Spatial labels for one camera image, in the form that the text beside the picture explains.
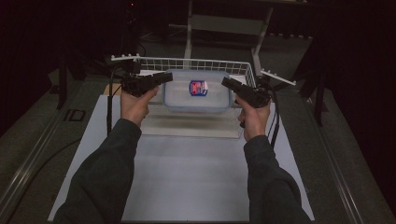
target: dark sleeve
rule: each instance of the dark sleeve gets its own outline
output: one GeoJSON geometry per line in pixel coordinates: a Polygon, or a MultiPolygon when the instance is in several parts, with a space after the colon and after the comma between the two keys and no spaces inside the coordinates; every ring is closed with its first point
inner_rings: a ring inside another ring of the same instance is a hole
{"type": "Polygon", "coordinates": [[[279,167],[265,135],[244,146],[250,223],[311,223],[301,207],[301,194],[293,177],[279,167]]]}
{"type": "Polygon", "coordinates": [[[107,139],[74,174],[54,223],[120,223],[134,178],[141,131],[119,119],[107,139]]]}

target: plastic container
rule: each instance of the plastic container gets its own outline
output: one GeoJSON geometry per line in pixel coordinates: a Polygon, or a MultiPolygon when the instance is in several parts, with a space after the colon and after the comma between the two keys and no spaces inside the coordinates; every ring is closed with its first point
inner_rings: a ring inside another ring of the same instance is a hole
{"type": "Polygon", "coordinates": [[[173,81],[163,84],[163,104],[174,112],[221,113],[232,105],[231,91],[221,85],[226,72],[168,70],[173,81]]]}

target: person's left hand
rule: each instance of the person's left hand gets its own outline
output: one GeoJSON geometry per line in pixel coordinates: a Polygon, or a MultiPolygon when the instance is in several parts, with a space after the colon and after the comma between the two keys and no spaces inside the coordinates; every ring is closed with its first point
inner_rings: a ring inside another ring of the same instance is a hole
{"type": "Polygon", "coordinates": [[[149,101],[157,95],[159,87],[147,91],[144,95],[137,98],[122,91],[120,96],[121,118],[128,119],[137,126],[141,126],[143,118],[149,113],[149,101]]]}

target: person's right arm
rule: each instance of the person's right arm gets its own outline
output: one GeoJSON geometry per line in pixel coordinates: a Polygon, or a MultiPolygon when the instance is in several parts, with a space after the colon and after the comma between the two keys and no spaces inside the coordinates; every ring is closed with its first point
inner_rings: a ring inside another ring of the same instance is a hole
{"type": "Polygon", "coordinates": [[[247,194],[250,223],[311,223],[301,207],[301,194],[293,177],[279,167],[276,154],[265,135],[269,105],[253,108],[236,96],[244,109],[238,117],[245,122],[244,146],[247,160],[247,194]]]}

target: hand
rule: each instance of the hand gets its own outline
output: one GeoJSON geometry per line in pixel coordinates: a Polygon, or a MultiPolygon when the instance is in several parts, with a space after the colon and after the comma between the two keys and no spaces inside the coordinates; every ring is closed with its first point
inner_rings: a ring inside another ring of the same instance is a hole
{"type": "Polygon", "coordinates": [[[157,95],[159,87],[147,91],[144,95],[137,98],[122,91],[120,97],[121,118],[128,119],[137,126],[141,126],[143,118],[149,113],[149,101],[157,95]]]}
{"type": "Polygon", "coordinates": [[[236,95],[236,101],[243,108],[238,120],[245,122],[245,139],[248,141],[257,135],[265,135],[265,127],[271,112],[270,104],[261,108],[254,108],[238,95],[236,95]]]}

